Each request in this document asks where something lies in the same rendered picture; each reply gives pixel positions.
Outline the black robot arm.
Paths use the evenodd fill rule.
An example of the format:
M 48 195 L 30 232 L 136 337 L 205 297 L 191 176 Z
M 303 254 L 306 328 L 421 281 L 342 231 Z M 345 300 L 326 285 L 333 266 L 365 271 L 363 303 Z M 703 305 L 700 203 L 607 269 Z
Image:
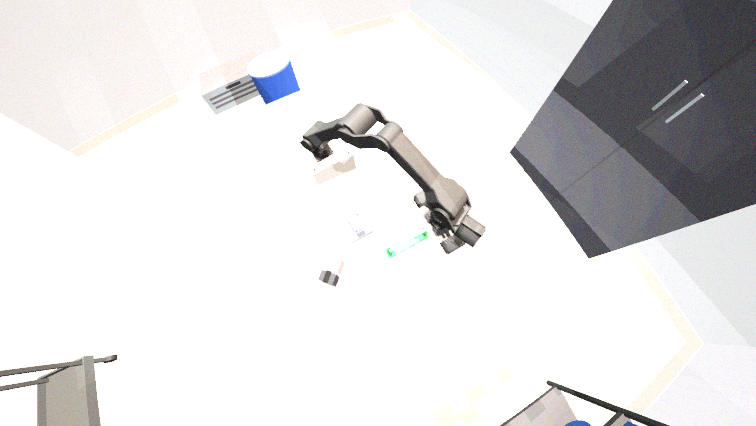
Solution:
M 366 134 L 377 121 L 384 127 L 376 135 Z M 300 145 L 317 162 L 334 153 L 328 143 L 340 138 L 358 149 L 377 148 L 386 152 L 425 192 L 424 206 L 431 211 L 432 222 L 445 226 L 451 234 L 475 247 L 486 226 L 468 215 L 473 205 L 467 192 L 454 179 L 443 177 L 403 132 L 382 110 L 358 103 L 341 118 L 314 123 L 302 136 Z

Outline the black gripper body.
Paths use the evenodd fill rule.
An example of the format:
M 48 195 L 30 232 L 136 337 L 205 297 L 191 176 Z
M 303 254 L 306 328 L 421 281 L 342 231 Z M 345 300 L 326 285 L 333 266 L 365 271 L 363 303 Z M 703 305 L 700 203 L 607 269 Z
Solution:
M 415 194 L 414 195 L 414 201 L 417 204 L 417 206 L 418 206 L 419 209 L 422 208 L 424 206 L 424 204 L 426 203 L 425 192 L 422 190 L 422 191 L 418 192 L 417 194 Z M 442 236 L 442 238 L 444 238 L 444 239 L 447 237 L 445 240 L 443 240 L 443 241 L 440 242 L 440 244 L 441 244 L 441 246 L 442 246 L 443 251 L 444 251 L 445 254 L 450 254 L 450 253 L 456 251 L 458 248 L 460 248 L 460 247 L 462 247 L 462 246 L 465 245 L 465 242 L 462 241 L 459 237 L 457 237 L 454 234 L 451 235 L 449 233 L 449 230 L 445 226 L 438 226 L 438 225 L 434 224 L 432 222 L 432 220 L 431 220 L 430 212 L 431 211 L 428 209 L 425 212 L 425 214 L 427 215 L 426 216 L 427 220 L 428 220 L 429 224 L 431 225 L 432 229 L 434 230 L 434 232 L 438 231 L 440 233 L 440 235 Z M 444 234 L 446 234 L 446 236 Z

